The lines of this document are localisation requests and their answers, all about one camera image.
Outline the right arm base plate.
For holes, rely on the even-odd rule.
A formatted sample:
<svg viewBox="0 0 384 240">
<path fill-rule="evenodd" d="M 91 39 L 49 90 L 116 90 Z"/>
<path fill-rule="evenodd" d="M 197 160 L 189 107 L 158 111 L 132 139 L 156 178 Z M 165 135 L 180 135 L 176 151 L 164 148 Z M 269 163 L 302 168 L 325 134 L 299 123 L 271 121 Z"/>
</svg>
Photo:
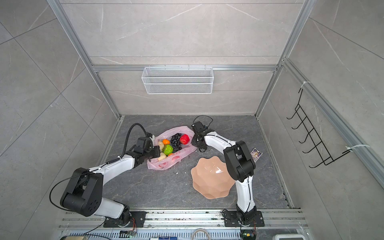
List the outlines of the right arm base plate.
<svg viewBox="0 0 384 240">
<path fill-rule="evenodd" d="M 251 210 L 243 213 L 242 211 L 221 211 L 222 218 L 226 227 L 264 227 L 264 217 L 261 211 Z"/>
</svg>

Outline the pink scalloped plate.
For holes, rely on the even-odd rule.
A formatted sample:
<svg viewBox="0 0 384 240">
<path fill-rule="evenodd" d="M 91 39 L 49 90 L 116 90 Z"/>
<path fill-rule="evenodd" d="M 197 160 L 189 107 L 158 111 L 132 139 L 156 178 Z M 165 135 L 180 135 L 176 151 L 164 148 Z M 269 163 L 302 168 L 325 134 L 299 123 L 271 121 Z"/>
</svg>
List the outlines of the pink scalloped plate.
<svg viewBox="0 0 384 240">
<path fill-rule="evenodd" d="M 226 164 L 217 156 L 200 158 L 191 175 L 194 189 L 209 200 L 228 196 L 235 184 Z"/>
</svg>

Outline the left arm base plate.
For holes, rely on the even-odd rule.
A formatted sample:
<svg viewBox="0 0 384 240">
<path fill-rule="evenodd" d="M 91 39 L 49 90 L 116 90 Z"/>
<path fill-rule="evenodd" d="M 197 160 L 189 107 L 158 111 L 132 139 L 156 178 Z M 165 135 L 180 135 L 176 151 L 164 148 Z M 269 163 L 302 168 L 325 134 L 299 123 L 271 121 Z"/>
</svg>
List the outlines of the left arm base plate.
<svg viewBox="0 0 384 240">
<path fill-rule="evenodd" d="M 146 219 L 147 212 L 133 211 L 124 212 L 118 219 L 106 218 L 104 228 L 142 228 Z"/>
</svg>

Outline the orange fake fruit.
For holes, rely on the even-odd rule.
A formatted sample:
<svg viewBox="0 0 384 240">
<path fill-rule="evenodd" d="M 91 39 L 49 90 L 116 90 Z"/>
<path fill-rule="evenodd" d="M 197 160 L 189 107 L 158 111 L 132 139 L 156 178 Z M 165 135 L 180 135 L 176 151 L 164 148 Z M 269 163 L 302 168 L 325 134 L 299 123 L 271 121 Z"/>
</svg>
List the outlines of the orange fake fruit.
<svg viewBox="0 0 384 240">
<path fill-rule="evenodd" d="M 164 146 L 171 145 L 171 142 L 167 139 L 164 139 L 162 142 L 163 142 Z"/>
</svg>

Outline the red fake strawberry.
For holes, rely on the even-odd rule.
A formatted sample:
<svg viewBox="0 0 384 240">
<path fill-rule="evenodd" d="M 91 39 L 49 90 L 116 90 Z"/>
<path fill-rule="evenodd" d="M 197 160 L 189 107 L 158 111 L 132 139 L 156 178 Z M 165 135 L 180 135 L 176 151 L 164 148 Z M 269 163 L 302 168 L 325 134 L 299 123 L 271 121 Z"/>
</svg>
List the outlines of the red fake strawberry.
<svg viewBox="0 0 384 240">
<path fill-rule="evenodd" d="M 184 134 L 180 137 L 180 143 L 183 145 L 187 145 L 190 142 L 190 138 L 188 135 Z"/>
</svg>

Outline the beige fake fruit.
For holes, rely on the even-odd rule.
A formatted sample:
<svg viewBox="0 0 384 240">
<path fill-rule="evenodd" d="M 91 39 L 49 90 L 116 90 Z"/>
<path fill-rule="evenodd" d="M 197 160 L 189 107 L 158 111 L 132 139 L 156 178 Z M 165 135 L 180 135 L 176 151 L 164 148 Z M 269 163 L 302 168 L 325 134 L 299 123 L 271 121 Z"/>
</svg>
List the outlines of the beige fake fruit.
<svg viewBox="0 0 384 240">
<path fill-rule="evenodd" d="M 160 156 L 158 157 L 158 162 L 160 162 L 166 158 L 167 158 L 167 155 L 165 153 L 160 153 Z"/>
<path fill-rule="evenodd" d="M 162 141 L 159 141 L 158 144 L 159 144 L 159 148 L 160 148 L 161 152 L 163 152 L 166 145 Z"/>
</svg>

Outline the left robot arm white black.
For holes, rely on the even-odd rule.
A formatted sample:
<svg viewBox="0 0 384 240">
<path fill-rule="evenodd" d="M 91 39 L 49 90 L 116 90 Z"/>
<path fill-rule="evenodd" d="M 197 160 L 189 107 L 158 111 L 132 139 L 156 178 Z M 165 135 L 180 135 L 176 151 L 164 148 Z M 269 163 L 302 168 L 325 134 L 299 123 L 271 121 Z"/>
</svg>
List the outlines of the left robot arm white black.
<svg viewBox="0 0 384 240">
<path fill-rule="evenodd" d="M 142 129 L 144 136 L 138 138 L 137 143 L 127 149 L 130 134 L 136 126 Z M 103 187 L 113 178 L 138 167 L 144 161 L 159 157 L 160 153 L 160 147 L 155 145 L 155 136 L 147 132 L 141 124 L 134 123 L 128 130 L 123 151 L 117 158 L 90 169 L 76 169 L 71 177 L 64 179 L 69 182 L 60 204 L 53 202 L 53 190 L 49 193 L 50 203 L 63 211 L 84 217 L 104 217 L 106 220 L 112 220 L 114 225 L 125 227 L 133 222 L 130 207 L 104 198 Z"/>
</svg>

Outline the green fake fruit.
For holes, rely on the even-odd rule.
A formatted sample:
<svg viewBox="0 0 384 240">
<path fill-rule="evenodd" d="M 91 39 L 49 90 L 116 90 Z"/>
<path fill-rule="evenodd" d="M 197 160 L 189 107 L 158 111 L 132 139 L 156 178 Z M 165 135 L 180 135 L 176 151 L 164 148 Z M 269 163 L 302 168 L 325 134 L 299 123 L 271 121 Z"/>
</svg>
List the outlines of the green fake fruit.
<svg viewBox="0 0 384 240">
<path fill-rule="evenodd" d="M 167 156 L 172 154 L 174 152 L 174 148 L 171 145 L 166 145 L 163 153 L 165 153 Z"/>
</svg>

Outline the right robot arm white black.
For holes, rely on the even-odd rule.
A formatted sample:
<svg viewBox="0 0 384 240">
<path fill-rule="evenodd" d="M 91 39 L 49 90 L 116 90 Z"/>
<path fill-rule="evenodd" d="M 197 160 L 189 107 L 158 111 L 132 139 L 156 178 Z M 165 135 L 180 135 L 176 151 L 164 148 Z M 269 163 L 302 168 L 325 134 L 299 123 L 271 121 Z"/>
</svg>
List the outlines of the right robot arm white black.
<svg viewBox="0 0 384 240">
<path fill-rule="evenodd" d="M 194 132 L 192 145 L 200 152 L 212 147 L 224 155 L 228 173 L 236 184 L 237 217 L 240 224 L 251 224 L 258 212 L 252 190 L 256 163 L 247 144 L 243 141 L 235 142 L 226 139 L 201 122 L 195 122 L 191 127 Z"/>
</svg>

